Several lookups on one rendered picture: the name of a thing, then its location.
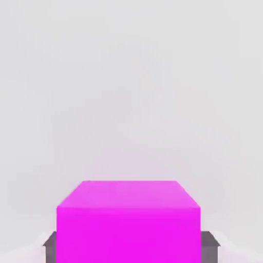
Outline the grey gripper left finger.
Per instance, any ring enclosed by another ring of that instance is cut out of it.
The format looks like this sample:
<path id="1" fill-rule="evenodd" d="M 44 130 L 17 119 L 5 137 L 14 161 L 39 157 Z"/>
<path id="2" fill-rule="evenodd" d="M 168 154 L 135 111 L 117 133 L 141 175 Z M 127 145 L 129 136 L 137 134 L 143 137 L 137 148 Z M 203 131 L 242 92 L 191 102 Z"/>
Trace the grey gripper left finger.
<path id="1" fill-rule="evenodd" d="M 41 234 L 32 244 L 30 263 L 56 263 L 56 231 Z"/>

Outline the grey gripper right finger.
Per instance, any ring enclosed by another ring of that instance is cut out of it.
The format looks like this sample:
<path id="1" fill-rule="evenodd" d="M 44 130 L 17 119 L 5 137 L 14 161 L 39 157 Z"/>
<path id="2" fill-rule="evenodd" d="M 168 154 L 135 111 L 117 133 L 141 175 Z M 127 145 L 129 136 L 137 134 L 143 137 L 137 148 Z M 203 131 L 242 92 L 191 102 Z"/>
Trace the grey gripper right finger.
<path id="1" fill-rule="evenodd" d="M 232 252 L 220 233 L 201 231 L 201 263 L 232 263 Z"/>

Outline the small magenta cube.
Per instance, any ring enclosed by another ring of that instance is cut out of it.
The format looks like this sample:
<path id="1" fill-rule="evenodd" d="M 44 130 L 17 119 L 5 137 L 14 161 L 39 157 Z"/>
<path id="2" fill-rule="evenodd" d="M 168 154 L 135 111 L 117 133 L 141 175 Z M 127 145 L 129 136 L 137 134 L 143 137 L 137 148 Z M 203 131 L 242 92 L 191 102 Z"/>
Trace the small magenta cube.
<path id="1" fill-rule="evenodd" d="M 176 181 L 83 181 L 57 207 L 56 263 L 201 263 L 201 208 Z"/>

